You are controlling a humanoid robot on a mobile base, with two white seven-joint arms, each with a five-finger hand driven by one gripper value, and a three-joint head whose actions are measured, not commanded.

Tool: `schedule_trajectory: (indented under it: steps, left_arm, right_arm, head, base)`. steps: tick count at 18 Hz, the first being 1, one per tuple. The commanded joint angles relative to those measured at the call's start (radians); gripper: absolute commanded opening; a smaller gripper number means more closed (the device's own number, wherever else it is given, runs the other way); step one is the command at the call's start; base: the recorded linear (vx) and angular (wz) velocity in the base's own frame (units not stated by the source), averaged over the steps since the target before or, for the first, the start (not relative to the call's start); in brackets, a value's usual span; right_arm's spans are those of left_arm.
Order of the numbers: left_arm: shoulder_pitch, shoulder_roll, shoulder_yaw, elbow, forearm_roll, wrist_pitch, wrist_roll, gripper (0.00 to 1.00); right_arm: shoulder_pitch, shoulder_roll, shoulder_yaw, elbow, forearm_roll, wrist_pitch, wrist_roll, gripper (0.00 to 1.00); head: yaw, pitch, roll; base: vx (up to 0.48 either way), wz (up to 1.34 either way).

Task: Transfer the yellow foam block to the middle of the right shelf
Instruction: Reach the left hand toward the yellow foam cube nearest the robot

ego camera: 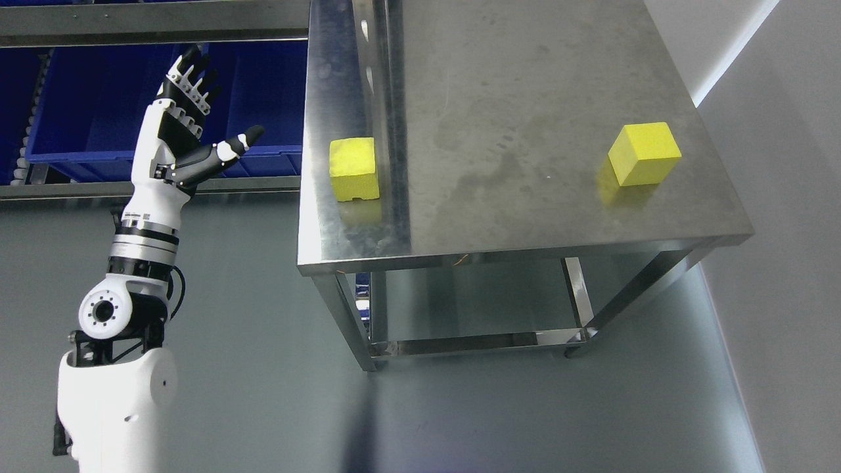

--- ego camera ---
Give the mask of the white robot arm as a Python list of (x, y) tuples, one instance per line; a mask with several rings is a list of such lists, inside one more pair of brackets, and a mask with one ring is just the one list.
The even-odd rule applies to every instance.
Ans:
[(163, 472), (178, 377), (164, 347), (180, 210), (127, 206), (59, 362), (52, 455), (81, 472)]

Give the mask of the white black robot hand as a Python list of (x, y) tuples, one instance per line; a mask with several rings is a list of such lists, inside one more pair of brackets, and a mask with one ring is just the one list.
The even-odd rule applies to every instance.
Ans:
[(130, 174), (134, 192), (120, 218), (124, 227), (176, 233), (181, 210), (198, 186), (236, 164), (264, 134), (264, 127), (255, 125), (219, 143), (201, 143), (221, 89), (208, 63), (198, 45), (189, 46), (145, 109)]

